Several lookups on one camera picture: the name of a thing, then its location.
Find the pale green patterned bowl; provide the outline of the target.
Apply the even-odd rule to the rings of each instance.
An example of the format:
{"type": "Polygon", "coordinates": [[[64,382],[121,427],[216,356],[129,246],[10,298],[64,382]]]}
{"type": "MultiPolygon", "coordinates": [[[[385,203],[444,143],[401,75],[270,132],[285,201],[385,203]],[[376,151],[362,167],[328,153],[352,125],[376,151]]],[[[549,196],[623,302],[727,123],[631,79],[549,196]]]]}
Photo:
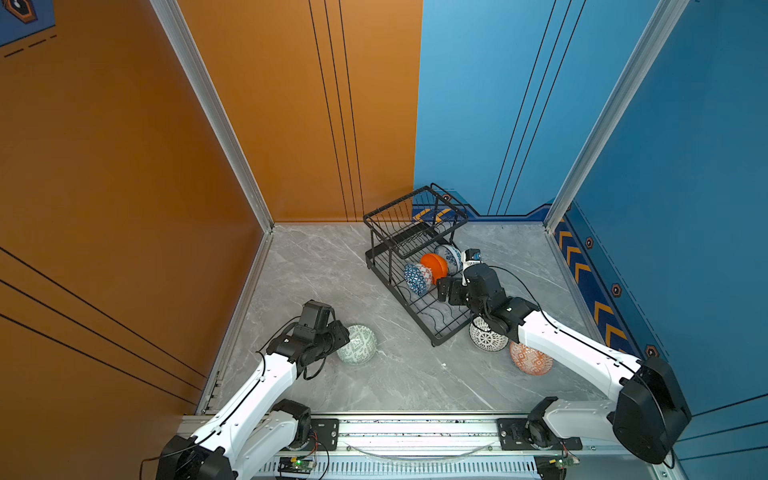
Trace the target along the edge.
{"type": "Polygon", "coordinates": [[[375,332],[365,325],[348,327],[349,342],[337,351],[341,362],[347,365],[363,365],[369,362],[378,350],[375,332]]]}

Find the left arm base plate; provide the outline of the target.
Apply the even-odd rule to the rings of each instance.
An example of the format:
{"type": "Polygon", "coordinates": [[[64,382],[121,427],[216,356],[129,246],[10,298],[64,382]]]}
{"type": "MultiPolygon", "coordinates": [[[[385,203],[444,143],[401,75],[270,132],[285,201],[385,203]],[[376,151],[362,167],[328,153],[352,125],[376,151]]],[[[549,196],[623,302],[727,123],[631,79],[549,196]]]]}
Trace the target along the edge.
{"type": "Polygon", "coordinates": [[[320,447],[322,451],[334,452],[338,447],[339,426],[337,418],[315,418],[307,420],[292,420],[295,431],[286,440],[284,434],[271,434],[277,438],[280,451],[310,451],[320,447]]]}

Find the orange plastic bowl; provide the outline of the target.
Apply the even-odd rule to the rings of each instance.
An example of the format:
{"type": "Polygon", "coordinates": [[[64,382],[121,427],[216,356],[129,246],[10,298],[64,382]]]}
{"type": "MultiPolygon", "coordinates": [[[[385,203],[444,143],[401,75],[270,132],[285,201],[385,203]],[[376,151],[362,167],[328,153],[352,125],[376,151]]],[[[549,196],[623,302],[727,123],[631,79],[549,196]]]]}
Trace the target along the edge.
{"type": "Polygon", "coordinates": [[[427,253],[421,257],[420,263],[430,271],[432,284],[449,275],[446,259],[438,254],[427,253]]]}

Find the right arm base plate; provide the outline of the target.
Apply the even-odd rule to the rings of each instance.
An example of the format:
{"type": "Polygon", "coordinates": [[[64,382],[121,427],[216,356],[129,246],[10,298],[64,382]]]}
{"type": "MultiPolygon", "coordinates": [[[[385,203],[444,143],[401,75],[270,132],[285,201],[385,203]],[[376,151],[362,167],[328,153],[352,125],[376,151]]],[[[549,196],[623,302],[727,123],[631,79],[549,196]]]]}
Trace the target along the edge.
{"type": "Polygon", "coordinates": [[[583,449],[578,437],[559,438],[542,421],[527,418],[500,418],[496,420],[501,448],[513,450],[569,450],[583,449]]]}

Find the blue floral white bowl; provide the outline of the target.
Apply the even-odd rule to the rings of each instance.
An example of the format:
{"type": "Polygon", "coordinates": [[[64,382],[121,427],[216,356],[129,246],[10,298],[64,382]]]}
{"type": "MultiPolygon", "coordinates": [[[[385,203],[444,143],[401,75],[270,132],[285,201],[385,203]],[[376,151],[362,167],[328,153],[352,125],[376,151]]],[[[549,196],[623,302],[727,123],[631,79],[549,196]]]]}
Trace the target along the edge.
{"type": "Polygon", "coordinates": [[[449,275],[454,275],[462,269],[461,252],[457,247],[451,244],[438,244],[434,248],[434,253],[445,260],[449,275]]]}

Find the black wire dish rack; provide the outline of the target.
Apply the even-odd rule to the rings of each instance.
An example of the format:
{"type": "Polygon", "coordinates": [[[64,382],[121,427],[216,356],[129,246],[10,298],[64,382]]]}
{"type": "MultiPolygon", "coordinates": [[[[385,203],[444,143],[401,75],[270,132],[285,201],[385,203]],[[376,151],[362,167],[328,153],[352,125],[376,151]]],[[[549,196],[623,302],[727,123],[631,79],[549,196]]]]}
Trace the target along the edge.
{"type": "Polygon", "coordinates": [[[452,192],[432,183],[363,216],[370,230],[366,265],[387,287],[434,347],[469,325],[465,306],[451,306],[440,291],[461,277],[455,233],[473,210],[452,192]]]}

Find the dark blue patterned bowl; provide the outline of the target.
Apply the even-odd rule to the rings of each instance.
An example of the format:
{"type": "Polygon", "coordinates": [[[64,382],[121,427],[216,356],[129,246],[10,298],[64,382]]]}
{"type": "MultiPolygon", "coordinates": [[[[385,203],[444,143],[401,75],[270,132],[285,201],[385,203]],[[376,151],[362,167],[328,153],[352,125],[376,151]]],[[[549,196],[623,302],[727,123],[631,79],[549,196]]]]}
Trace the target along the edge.
{"type": "Polygon", "coordinates": [[[426,295],[432,286],[430,271],[421,263],[407,263],[403,275],[409,289],[419,297],[426,295]]]}

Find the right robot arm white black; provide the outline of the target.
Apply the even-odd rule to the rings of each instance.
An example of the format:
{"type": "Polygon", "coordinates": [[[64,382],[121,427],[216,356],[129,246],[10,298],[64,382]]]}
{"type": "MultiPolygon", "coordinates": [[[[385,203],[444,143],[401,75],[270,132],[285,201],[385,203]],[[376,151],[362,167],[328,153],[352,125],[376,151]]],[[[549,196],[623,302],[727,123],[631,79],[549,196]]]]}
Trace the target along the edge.
{"type": "Polygon", "coordinates": [[[476,263],[437,282],[438,298],[465,306],[491,332],[565,366],[604,395],[602,401],[550,396],[528,414],[526,430],[540,449],[575,437],[610,441],[650,464],[673,460],[692,413],[672,367],[596,342],[546,313],[533,295],[506,293],[494,267],[476,263]]]}

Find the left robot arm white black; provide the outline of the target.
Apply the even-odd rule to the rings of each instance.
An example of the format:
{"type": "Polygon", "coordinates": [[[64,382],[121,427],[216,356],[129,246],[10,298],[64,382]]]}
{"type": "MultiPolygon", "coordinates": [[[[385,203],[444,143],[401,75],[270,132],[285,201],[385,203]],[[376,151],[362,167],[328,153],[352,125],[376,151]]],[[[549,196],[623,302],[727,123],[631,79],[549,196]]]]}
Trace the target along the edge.
{"type": "Polygon", "coordinates": [[[260,366],[234,396],[190,436],[174,436],[154,458],[158,479],[251,479],[284,449],[328,448],[312,426],[311,409],[282,395],[311,380],[310,365],[350,342],[332,306],[310,300],[261,352],[260,366]]]}

